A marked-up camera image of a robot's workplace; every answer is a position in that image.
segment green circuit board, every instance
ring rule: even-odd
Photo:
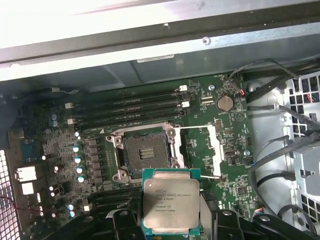
[[[67,203],[76,203],[95,192],[141,185],[137,167],[131,173],[128,170],[136,180],[134,183],[114,181],[119,164],[128,169],[136,165],[128,163],[126,156],[130,153],[126,149],[115,154],[114,143],[108,140],[108,136],[119,129],[172,124],[181,128],[179,149],[185,166],[201,169],[201,188],[214,193],[221,209],[236,210],[250,220],[255,210],[255,195],[247,179],[248,168],[253,161],[251,126],[246,99],[225,81],[225,77],[210,75],[96,93],[77,93],[28,106],[25,109],[28,117],[24,127],[26,137],[21,141],[23,160],[38,161],[41,153],[38,152],[39,147],[33,145],[41,142],[44,153],[55,157],[52,164],[57,158],[64,164],[63,174],[48,177],[48,184],[71,182],[72,190],[65,199]],[[235,81],[242,87],[241,76]],[[217,166],[213,156],[218,152],[212,146],[213,136],[207,126],[215,128],[215,137],[223,148],[220,178],[214,175]],[[133,138],[141,141],[162,139],[161,132],[159,126],[126,131],[122,144],[126,147],[125,144],[131,144]],[[75,153],[74,146],[80,146],[80,151]],[[153,158],[156,147],[137,147],[141,151],[141,159]],[[75,169],[78,164],[74,162],[77,155],[81,155],[86,168],[87,178],[82,184],[77,182]],[[172,157],[168,156],[167,161],[170,163]],[[96,169],[94,164],[97,162],[99,167]],[[62,225],[70,220],[66,209],[60,217]]]

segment intel xeon processor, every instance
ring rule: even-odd
[[[152,234],[188,234],[199,226],[200,183],[189,170],[162,170],[143,177],[143,226]]]

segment gray metal panel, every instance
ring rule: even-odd
[[[100,56],[99,58],[102,61],[111,63],[121,61],[118,63],[82,68],[91,64],[93,60],[90,58],[85,61],[85,59],[81,58],[80,63],[83,63],[83,65],[76,65],[76,68],[80,68],[77,70],[1,81],[0,93],[16,95],[53,86],[95,92],[199,75],[225,73],[250,61],[264,58],[275,58],[282,63],[293,63],[320,53],[319,41],[320,23],[312,23],[217,36],[211,38],[210,45],[204,45],[202,40],[199,39],[155,48],[140,48],[121,53],[123,57],[121,59],[114,54]],[[136,58],[143,59],[155,55],[168,55],[187,51],[191,52],[176,54],[174,58],[142,63],[137,63],[134,60]],[[46,65],[31,65],[31,75],[35,74],[33,70],[38,71],[37,73],[39,74],[57,70],[55,70],[56,63],[52,63],[53,69],[50,66],[50,62],[47,62]],[[59,69],[63,70],[64,67],[66,69],[70,68],[70,66],[65,66],[61,62]],[[4,72],[0,74],[0,78],[10,79],[7,78],[9,76],[6,75],[6,69],[2,70]]]
[[[293,152],[296,183],[302,193],[320,197],[320,143]]]
[[[63,3],[63,9],[60,1],[50,4],[49,7],[47,4],[41,5],[39,1],[33,4],[32,1],[28,1],[27,4],[20,2],[18,5],[15,1],[8,2],[13,4],[0,3],[0,20],[5,23],[0,28],[0,36],[5,36],[0,38],[0,49],[208,16],[315,2],[315,0],[246,2],[243,0],[140,0],[132,2],[69,1]]]
[[[253,80],[247,83],[248,85],[246,86],[246,89],[255,89],[256,87],[260,87],[263,84],[269,82],[271,79],[272,78]],[[289,98],[284,99],[282,92],[276,88],[265,96],[253,101],[251,105],[265,106],[275,103],[279,103],[280,105],[287,105],[288,101]],[[279,138],[283,135],[293,136],[293,134],[290,133],[290,116],[287,116],[287,121],[284,122],[283,115],[279,111],[251,111],[249,112],[249,119],[252,123],[251,132],[253,154],[255,155],[255,158],[257,157],[256,153],[261,149],[261,146],[270,139]],[[262,151],[259,159],[284,146],[284,142],[274,142],[272,145]],[[272,173],[290,170],[290,162],[290,157],[284,155],[260,167],[256,171],[257,181]],[[291,184],[292,183],[290,181],[278,177],[270,179],[263,183],[259,187],[259,192],[262,194],[263,199],[268,203],[268,205],[277,213],[280,208],[292,203]],[[285,215],[283,220],[289,224],[294,224],[292,214]]]

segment ventilation grille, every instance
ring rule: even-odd
[[[289,90],[290,106],[293,111],[309,117],[313,121],[317,121],[319,116],[320,96],[320,72],[314,72],[302,76],[299,80],[292,80],[293,89]],[[305,124],[300,123],[295,117],[292,117],[294,137],[304,136],[307,130]]]
[[[305,195],[301,195],[302,209],[310,216],[312,222],[320,222],[320,204]]]
[[[5,151],[0,150],[0,196],[13,201]],[[0,198],[0,239],[20,240],[16,210],[8,199]]]

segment capacitor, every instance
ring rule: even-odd
[[[66,208],[67,208],[69,211],[72,211],[73,209],[75,209],[75,207],[74,207],[72,204],[69,204]]]
[[[57,196],[58,194],[60,193],[59,189],[54,189],[52,192],[51,192],[51,196],[54,197],[54,196]]]
[[[75,215],[76,215],[76,214],[75,214],[75,212],[74,212],[74,211],[70,211],[70,212],[69,212],[69,216],[70,216],[71,218],[74,218],[74,217],[75,217]]]
[[[75,152],[75,153],[79,152],[79,150],[80,150],[79,146],[74,146],[72,148],[72,151]]]
[[[84,176],[79,176],[79,177],[78,177],[78,182],[79,182],[79,183],[83,183],[84,181],[85,181]]]
[[[57,127],[58,126],[58,122],[56,120],[52,121],[52,126],[53,127]]]
[[[85,167],[84,166],[78,166],[77,168],[76,168],[76,172],[78,173],[78,174],[82,174],[82,172],[85,170]]]
[[[44,154],[44,155],[42,155],[42,157],[41,157],[42,160],[48,160],[48,159],[50,159],[50,158],[52,158],[52,155],[51,155],[51,154]]]
[[[56,184],[54,184],[54,185],[51,185],[51,186],[49,186],[49,190],[50,191],[53,191],[53,190],[56,190],[56,189],[58,189],[58,184],[56,183]]]
[[[81,162],[81,157],[80,156],[76,156],[74,158],[74,161],[75,161],[76,164],[79,164]]]
[[[54,170],[58,172],[58,171],[61,171],[64,167],[65,165],[60,163],[54,166]]]
[[[51,114],[51,119],[52,119],[52,120],[57,120],[57,118],[58,118],[58,117],[57,117],[57,114],[55,114],[55,113],[52,113],[52,114]]]

